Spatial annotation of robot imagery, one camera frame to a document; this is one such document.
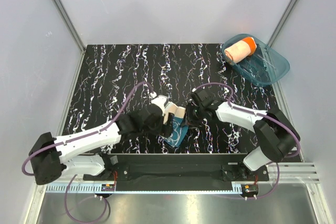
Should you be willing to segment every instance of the metal floor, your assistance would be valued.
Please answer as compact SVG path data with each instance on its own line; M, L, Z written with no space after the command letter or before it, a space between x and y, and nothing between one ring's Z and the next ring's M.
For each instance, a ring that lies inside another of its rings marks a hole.
M260 185L260 195L270 190ZM69 209L88 194L70 194ZM203 224L203 223L317 223L304 184L282 184L264 199L244 201L214 195L112 195L111 214L99 223ZM103 211L103 203L90 199L71 214L81 221L92 221ZM37 223L75 223L64 210L64 194L47 193Z

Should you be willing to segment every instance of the blue fabric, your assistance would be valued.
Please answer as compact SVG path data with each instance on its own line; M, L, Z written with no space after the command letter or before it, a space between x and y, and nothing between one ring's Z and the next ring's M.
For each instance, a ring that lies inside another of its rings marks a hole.
M179 147L183 141L183 138L187 134L188 126L180 127L183 118L174 117L173 119L173 134L168 137L164 138L164 140L171 146L171 147Z

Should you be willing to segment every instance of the teal plastic tray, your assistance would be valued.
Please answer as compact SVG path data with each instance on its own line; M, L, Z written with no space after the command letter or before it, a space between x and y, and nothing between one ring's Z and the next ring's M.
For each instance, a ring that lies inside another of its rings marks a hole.
M255 53L235 64L224 50L246 37L253 37L257 44ZM289 62L282 55L250 34L239 34L222 44L222 54L237 72L255 86L264 87L280 80L289 71Z

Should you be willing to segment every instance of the black marbled surface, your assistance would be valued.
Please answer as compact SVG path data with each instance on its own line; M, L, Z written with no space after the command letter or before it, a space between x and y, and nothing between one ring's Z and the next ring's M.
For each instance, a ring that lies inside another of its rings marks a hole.
M185 106L191 90L203 83L222 82L235 90L234 102L259 110L277 106L272 87L258 88L245 81L223 61L219 44L89 45L80 70L63 134L96 127L116 115L127 94L141 81L157 94ZM213 86L215 97L228 90ZM147 87L140 88L127 110L149 104ZM107 153L233 153L249 152L257 145L254 133L229 123L205 123L189 129L179 148L162 138L137 137L102 148Z

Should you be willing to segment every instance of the white wall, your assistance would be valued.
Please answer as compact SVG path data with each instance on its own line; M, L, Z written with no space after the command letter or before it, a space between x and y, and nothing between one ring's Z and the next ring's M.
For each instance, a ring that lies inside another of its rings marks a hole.
M22 162L41 133L56 133L80 52L51 0L0 7L0 219L22 224L34 181Z
M267 42L290 0L62 0L85 44Z
M290 62L281 85L336 220L336 1L299 0L274 48Z

